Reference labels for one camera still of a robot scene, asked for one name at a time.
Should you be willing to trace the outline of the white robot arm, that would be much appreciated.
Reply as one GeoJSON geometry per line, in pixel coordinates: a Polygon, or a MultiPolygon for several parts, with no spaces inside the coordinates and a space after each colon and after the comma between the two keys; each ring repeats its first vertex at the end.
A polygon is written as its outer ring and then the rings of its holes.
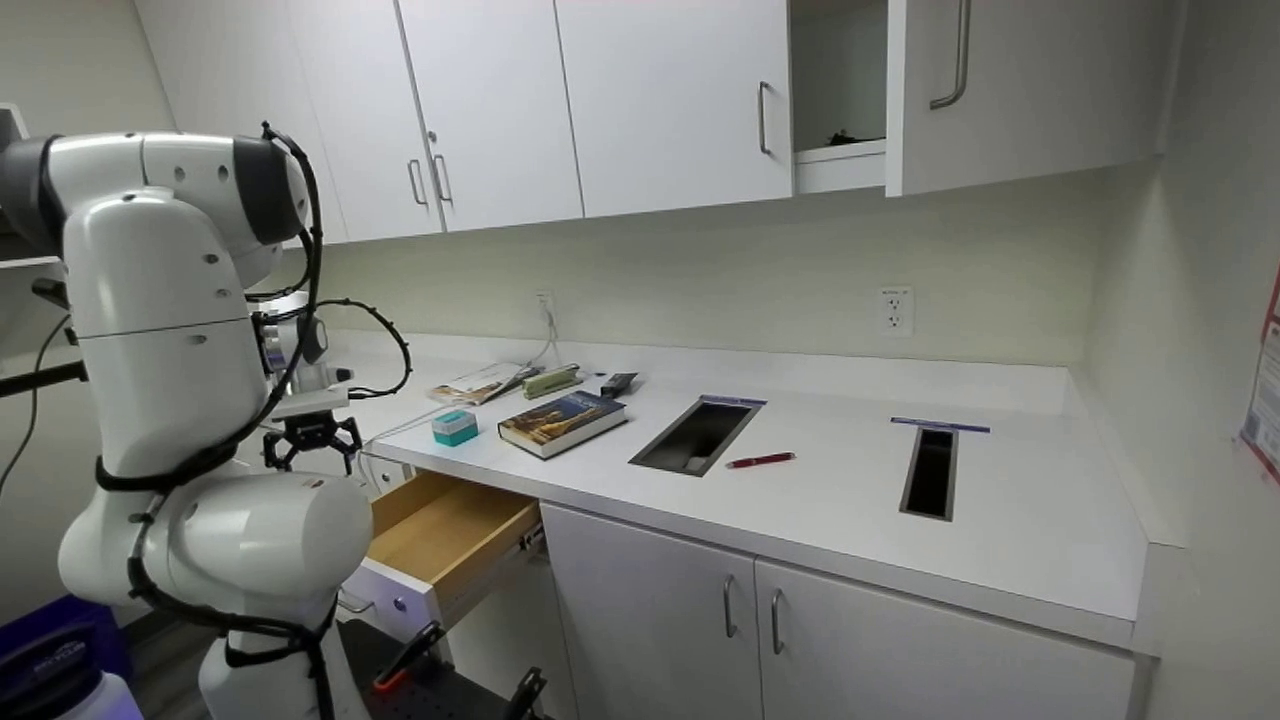
{"type": "Polygon", "coordinates": [[[63,258],[100,426],[63,589],[205,624],[212,720],[369,720],[338,627],[369,499],[236,459],[281,398],[250,289],[283,239],[319,235],[309,154],[271,129],[44,137],[3,143],[0,178],[11,229],[63,258]]]}

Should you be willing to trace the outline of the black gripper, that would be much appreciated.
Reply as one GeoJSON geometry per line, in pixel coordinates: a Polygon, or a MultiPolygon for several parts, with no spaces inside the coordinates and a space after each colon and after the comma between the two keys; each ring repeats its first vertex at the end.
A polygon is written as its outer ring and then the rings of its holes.
{"type": "Polygon", "coordinates": [[[281,426],[264,431],[264,463],[287,473],[299,452],[332,446],[353,459],[364,446],[356,419],[338,419],[332,410],[287,417],[281,426]]]}

